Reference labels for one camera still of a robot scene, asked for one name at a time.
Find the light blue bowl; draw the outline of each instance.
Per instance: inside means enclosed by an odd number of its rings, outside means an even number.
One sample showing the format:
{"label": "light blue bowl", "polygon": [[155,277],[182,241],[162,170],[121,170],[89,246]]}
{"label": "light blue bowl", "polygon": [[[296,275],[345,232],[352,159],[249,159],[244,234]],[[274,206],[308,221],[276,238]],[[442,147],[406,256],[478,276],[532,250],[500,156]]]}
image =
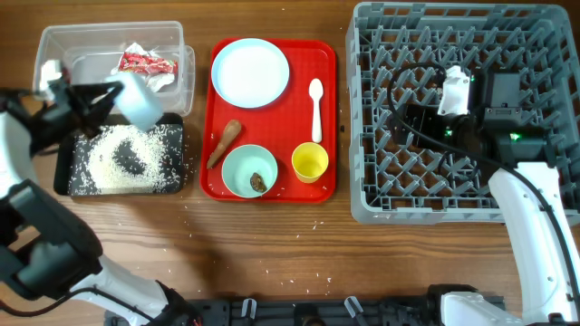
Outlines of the light blue bowl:
{"label": "light blue bowl", "polygon": [[[266,191],[252,189],[250,178],[254,173],[264,179]],[[221,168],[221,178],[227,189],[243,198],[260,197],[272,188],[278,177],[278,165],[269,150],[258,145],[244,145],[231,151]]]}

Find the white plate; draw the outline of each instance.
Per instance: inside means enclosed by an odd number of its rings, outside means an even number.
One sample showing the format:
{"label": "white plate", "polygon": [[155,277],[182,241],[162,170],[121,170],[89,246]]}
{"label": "white plate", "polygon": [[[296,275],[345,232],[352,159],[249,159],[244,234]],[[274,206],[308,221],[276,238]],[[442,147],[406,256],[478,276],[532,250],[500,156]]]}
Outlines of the white plate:
{"label": "white plate", "polygon": [[211,81],[217,94],[240,108],[254,109],[275,100],[288,84],[290,68],[280,49],[260,39],[228,44],[216,56]]}

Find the cable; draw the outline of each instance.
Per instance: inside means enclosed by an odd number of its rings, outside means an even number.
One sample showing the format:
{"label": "cable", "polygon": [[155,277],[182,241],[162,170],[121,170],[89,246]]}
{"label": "cable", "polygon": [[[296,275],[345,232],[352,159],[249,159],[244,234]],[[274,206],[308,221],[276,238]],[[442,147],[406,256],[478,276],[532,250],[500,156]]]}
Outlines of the cable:
{"label": "cable", "polygon": [[114,297],[106,292],[103,292],[97,288],[81,288],[81,289],[73,291],[73,292],[68,292],[68,293],[66,293],[66,295],[64,295],[64,297],[57,300],[56,302],[53,302],[52,304],[50,304],[50,305],[48,305],[40,310],[34,311],[34,312],[18,311],[12,307],[9,307],[8,305],[6,305],[6,303],[4,303],[1,300],[0,300],[0,309],[7,312],[10,315],[15,316],[15,317],[36,317],[36,316],[40,316],[42,314],[45,314],[47,312],[51,312],[52,310],[56,309],[61,304],[69,301],[73,296],[80,294],[80,293],[84,293],[84,292],[92,292],[96,295],[100,295],[106,299],[111,300],[112,302],[119,304],[123,308],[126,308],[132,312],[139,314],[141,317],[145,318],[148,321],[154,321],[151,316],[149,316],[147,313],[137,309],[137,307],[131,307],[129,304],[127,304],[127,303],[121,301],[120,299],[117,299],[116,297]]}
{"label": "cable", "polygon": [[558,239],[558,243],[560,244],[560,247],[562,249],[562,256],[564,256],[565,268],[566,268],[566,271],[568,272],[568,278],[570,279],[570,287],[572,288],[572,292],[573,292],[572,300],[575,302],[575,307],[576,307],[576,316],[578,316],[578,318],[580,318],[580,298],[579,298],[580,290],[578,289],[578,281],[576,280],[576,274],[574,273],[574,266],[572,265],[572,255],[570,254],[568,246],[566,245],[566,240],[564,239],[564,233],[562,232],[562,228],[560,227],[560,224],[558,224],[558,222],[557,222],[556,215],[554,214],[554,210],[547,203],[546,199],[540,193],[540,191],[526,177],[522,176],[515,169],[513,169],[513,168],[511,168],[511,167],[509,167],[501,162],[497,162],[496,160],[491,159],[491,158],[483,157],[477,153],[472,153],[472,152],[468,152],[464,149],[456,148],[454,146],[440,142],[436,139],[433,139],[433,138],[417,131],[415,128],[413,128],[411,125],[409,125],[407,122],[405,122],[403,120],[403,118],[401,117],[401,115],[399,114],[399,112],[397,112],[397,110],[395,110],[395,107],[392,104],[392,88],[394,86],[394,83],[399,79],[399,76],[401,75],[401,73],[408,71],[410,69],[415,69],[415,68],[434,68],[434,69],[437,69],[443,73],[445,73],[445,71],[446,71],[443,66],[441,66],[440,64],[436,64],[436,63],[411,63],[403,68],[400,68],[396,73],[393,74],[391,80],[389,81],[389,86],[387,88],[387,102],[389,104],[389,110],[391,110],[391,114],[404,128],[408,129],[410,132],[414,133],[415,135],[422,137],[423,139],[427,140],[431,144],[439,146],[442,149],[445,149],[447,151],[451,151],[451,152],[454,152],[456,154],[460,154],[460,155],[466,156],[468,158],[474,159],[478,163],[483,162],[483,163],[487,163],[491,166],[494,166],[496,168],[502,168],[502,169],[506,170],[508,173],[510,173],[512,176],[516,177],[519,181],[521,181],[524,185],[526,185],[526,187],[528,187],[532,191],[534,196],[536,196],[537,200],[540,202],[540,205],[546,211],[548,219],[552,223],[552,227],[554,227],[554,232],[556,233],[556,238]]}

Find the white spoon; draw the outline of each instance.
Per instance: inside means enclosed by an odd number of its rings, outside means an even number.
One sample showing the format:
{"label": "white spoon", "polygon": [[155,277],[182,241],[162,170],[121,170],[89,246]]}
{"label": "white spoon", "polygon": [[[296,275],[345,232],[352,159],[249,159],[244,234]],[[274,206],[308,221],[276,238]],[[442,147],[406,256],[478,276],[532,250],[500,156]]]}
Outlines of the white spoon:
{"label": "white spoon", "polygon": [[323,98],[323,84],[322,82],[314,78],[310,82],[310,87],[308,88],[308,93],[312,98],[314,103],[314,114],[312,117],[312,141],[319,143],[323,140],[323,127],[320,121],[320,99]]}

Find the yellow cup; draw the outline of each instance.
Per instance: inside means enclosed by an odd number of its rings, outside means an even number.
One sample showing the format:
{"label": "yellow cup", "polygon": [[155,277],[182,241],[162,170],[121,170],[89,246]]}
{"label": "yellow cup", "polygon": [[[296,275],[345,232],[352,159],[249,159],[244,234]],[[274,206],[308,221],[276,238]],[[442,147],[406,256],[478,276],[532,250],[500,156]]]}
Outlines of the yellow cup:
{"label": "yellow cup", "polygon": [[298,180],[313,183],[328,168],[328,153],[316,143],[301,144],[292,153],[292,168]]}

